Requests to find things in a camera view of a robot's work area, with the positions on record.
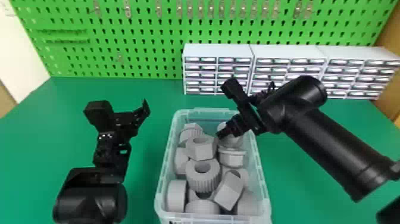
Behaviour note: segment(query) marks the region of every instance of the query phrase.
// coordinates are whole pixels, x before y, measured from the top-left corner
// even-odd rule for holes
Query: plastic storage bin
[[[165,210],[165,194],[168,184],[171,180],[177,179],[174,168],[173,158],[179,140],[179,133],[184,124],[196,122],[204,133],[214,135],[217,131],[217,125],[227,121],[237,111],[224,108],[195,108],[193,110],[179,110],[175,113],[171,130],[168,137],[167,147],[165,149],[164,160],[161,167],[160,179],[158,180],[157,191],[154,198],[154,209],[160,218],[161,224],[200,224],[200,223],[231,223],[246,224],[260,223],[271,224],[271,204],[265,184],[263,168],[261,167],[260,155],[258,153],[257,142],[253,132],[249,131],[243,136],[243,149],[247,150],[247,165],[249,173],[249,187],[260,204],[261,215],[259,216],[238,216],[227,214],[192,214],[176,213]]]

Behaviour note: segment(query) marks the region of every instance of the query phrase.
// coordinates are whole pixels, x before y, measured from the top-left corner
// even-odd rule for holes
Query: white wall
[[[49,79],[8,0],[0,0],[0,81],[17,103]]]

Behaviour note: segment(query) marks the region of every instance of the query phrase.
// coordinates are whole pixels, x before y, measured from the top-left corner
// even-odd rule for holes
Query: gray plastic nut
[[[195,136],[186,142],[186,155],[196,161],[212,159],[216,151],[217,140],[209,135]]]
[[[221,166],[221,172],[222,176],[225,175],[226,172],[229,170],[235,170],[239,173],[239,176],[241,180],[243,181],[243,185],[245,188],[248,188],[249,186],[249,172],[245,168],[231,168],[231,167],[226,167],[226,166]]]
[[[196,123],[185,124],[180,131],[178,147],[185,147],[189,138],[203,135],[203,128]]]
[[[242,191],[242,180],[233,174],[232,171],[228,171],[215,190],[214,201],[223,209],[231,211],[242,194]]]
[[[170,181],[165,198],[165,209],[167,211],[183,212],[185,210],[185,199],[186,181]]]
[[[243,167],[246,151],[244,150],[231,150],[228,148],[220,147],[218,149],[220,154],[220,163],[228,167]]]
[[[174,168],[177,175],[185,175],[186,163],[189,161],[189,157],[185,154],[185,148],[176,148],[174,158]]]
[[[190,188],[205,193],[215,190],[221,181],[221,167],[216,159],[186,163],[186,179]]]
[[[259,216],[261,214],[260,204],[255,198],[253,192],[244,190],[237,205],[235,214],[243,216]]]
[[[212,200],[214,198],[214,195],[215,195],[215,191],[200,193],[200,192],[196,192],[192,189],[189,189],[189,192],[187,193],[189,202],[197,201],[197,200]]]
[[[217,126],[217,131],[222,130],[225,126],[225,122],[220,123]],[[218,144],[226,148],[240,148],[243,144],[243,135],[235,137],[232,134],[229,134],[225,138],[220,139]]]
[[[218,204],[208,200],[197,200],[186,205],[185,212],[196,214],[220,214]]]

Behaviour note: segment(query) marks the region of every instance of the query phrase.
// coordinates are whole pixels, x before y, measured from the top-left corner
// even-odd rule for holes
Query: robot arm
[[[354,202],[386,181],[400,178],[400,161],[381,155],[318,109],[327,101],[327,94],[323,84],[311,76],[251,97],[234,78],[221,89],[235,101],[239,114],[217,133],[219,138],[243,135],[250,129],[256,135],[284,132],[341,184]]]
[[[120,223],[127,211],[122,182],[132,149],[129,140],[138,134],[150,109],[144,100],[135,111],[115,113],[108,101],[92,101],[83,112],[99,132],[95,167],[70,170],[57,196],[53,219],[68,224]]]

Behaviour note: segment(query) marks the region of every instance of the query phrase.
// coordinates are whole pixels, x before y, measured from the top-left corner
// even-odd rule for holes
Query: green table surface
[[[0,119],[0,223],[53,223],[52,206],[68,171],[91,166],[96,130],[82,111],[107,99],[114,111],[151,116],[130,142],[125,179],[129,209],[123,223],[159,223],[153,202],[171,119],[184,108],[235,109],[224,96],[182,94],[182,81],[51,78]],[[322,111],[393,160],[400,131],[369,101],[329,100]],[[275,224],[376,223],[375,213],[400,194],[388,182],[360,203],[284,134],[257,137]]]

